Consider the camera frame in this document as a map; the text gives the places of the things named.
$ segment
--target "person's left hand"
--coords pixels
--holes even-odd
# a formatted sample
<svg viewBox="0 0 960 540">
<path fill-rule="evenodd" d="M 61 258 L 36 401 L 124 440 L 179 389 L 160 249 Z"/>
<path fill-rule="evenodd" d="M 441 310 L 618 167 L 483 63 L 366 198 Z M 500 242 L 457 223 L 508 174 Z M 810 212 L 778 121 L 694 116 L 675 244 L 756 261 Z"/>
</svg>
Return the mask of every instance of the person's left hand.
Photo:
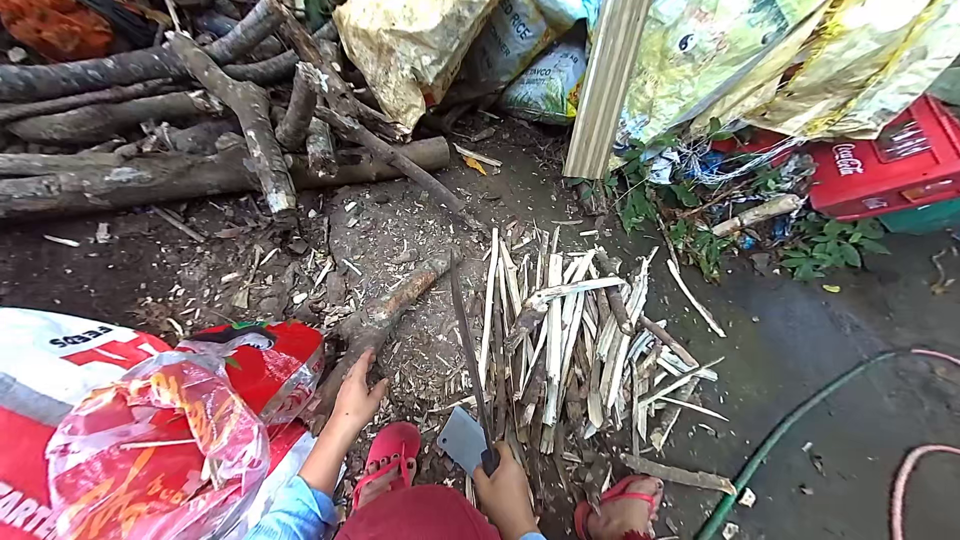
<svg viewBox="0 0 960 540">
<path fill-rule="evenodd" d="M 367 349 L 353 364 L 337 392 L 337 403 L 330 415 L 329 424 L 351 440 L 373 419 L 380 400 L 387 394 L 389 379 L 381 379 L 373 388 L 367 388 L 367 370 L 372 359 L 373 349 Z"/>
</svg>

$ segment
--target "person's right hand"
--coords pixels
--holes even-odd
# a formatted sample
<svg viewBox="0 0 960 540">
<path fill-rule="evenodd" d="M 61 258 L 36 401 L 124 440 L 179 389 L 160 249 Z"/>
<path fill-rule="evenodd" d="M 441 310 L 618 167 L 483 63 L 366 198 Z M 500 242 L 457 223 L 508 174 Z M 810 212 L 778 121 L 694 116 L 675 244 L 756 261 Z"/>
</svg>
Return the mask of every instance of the person's right hand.
<svg viewBox="0 0 960 540">
<path fill-rule="evenodd" d="M 500 441 L 494 445 L 500 453 L 500 466 L 487 477 L 482 466 L 473 470 L 480 509 L 500 530 L 503 540 L 519 540 L 528 532 L 540 532 L 534 509 L 530 505 L 530 484 L 523 467 L 514 459 L 510 445 Z"/>
</svg>

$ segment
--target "red flip-flop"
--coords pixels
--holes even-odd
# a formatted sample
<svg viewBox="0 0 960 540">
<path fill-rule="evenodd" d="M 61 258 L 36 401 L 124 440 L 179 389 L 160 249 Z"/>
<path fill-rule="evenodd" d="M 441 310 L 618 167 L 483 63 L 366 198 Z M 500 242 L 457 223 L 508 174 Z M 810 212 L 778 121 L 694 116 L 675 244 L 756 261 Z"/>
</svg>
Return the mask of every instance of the red flip-flop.
<svg viewBox="0 0 960 540">
<path fill-rule="evenodd" d="M 407 458 L 417 457 L 420 452 L 420 430 L 417 426 L 409 422 L 393 422 L 383 427 L 382 430 L 373 438 L 370 444 L 370 451 L 367 453 L 367 460 L 364 467 L 369 467 L 372 463 L 380 463 L 380 460 L 386 457 L 388 460 L 393 456 L 399 455 L 387 465 L 377 469 L 375 473 L 366 475 L 357 481 L 353 488 L 353 510 L 357 509 L 360 502 L 360 490 L 371 481 L 387 474 L 394 467 L 400 468 L 401 478 L 390 482 L 391 489 L 402 489 L 410 485 L 410 471 L 407 469 Z"/>
<path fill-rule="evenodd" d="M 646 501 L 650 504 L 650 515 L 654 515 L 654 512 L 657 511 L 657 496 L 656 495 L 647 495 L 646 493 L 627 493 L 627 487 L 631 483 L 649 478 L 648 476 L 639 476 L 631 475 L 623 480 L 619 481 L 612 488 L 600 494 L 600 504 L 608 503 L 610 501 L 617 501 L 619 499 L 640 499 L 641 501 Z M 577 508 L 573 510 L 573 529 L 577 532 L 577 537 L 580 540 L 589 540 L 587 536 L 587 517 L 590 515 L 590 512 L 593 511 L 593 508 L 590 507 L 590 503 L 587 501 L 580 501 L 577 504 Z"/>
</svg>

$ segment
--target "coca-cola logo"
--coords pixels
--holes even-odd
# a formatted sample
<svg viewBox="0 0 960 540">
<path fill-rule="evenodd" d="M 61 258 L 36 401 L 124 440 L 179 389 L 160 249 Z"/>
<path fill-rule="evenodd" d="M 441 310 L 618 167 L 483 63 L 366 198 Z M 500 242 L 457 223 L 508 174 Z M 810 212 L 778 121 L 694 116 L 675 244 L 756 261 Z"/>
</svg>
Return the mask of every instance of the coca-cola logo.
<svg viewBox="0 0 960 540">
<path fill-rule="evenodd" d="M 858 160 L 853 155 L 853 149 L 855 148 L 856 145 L 849 142 L 833 146 L 833 160 L 836 161 L 840 176 L 863 174 L 863 161 Z"/>
</svg>

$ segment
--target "pink hose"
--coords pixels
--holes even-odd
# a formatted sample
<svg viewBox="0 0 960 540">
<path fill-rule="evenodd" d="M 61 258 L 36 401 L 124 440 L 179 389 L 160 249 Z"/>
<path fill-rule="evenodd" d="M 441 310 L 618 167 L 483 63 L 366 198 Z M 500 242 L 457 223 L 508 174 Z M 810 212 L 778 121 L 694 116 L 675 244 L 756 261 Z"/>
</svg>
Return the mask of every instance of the pink hose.
<svg viewBox="0 0 960 540">
<path fill-rule="evenodd" d="M 913 349 L 911 353 L 917 355 L 933 356 L 943 360 L 953 362 L 960 366 L 960 359 L 950 355 L 938 353 L 937 351 L 928 351 L 926 349 Z M 894 493 L 890 501 L 890 535 L 893 540 L 903 540 L 903 496 L 906 493 L 906 483 L 913 473 L 917 461 L 925 454 L 931 452 L 946 452 L 949 454 L 960 455 L 960 448 L 953 448 L 941 444 L 928 444 L 913 449 L 897 471 L 897 480 L 894 482 Z"/>
</svg>

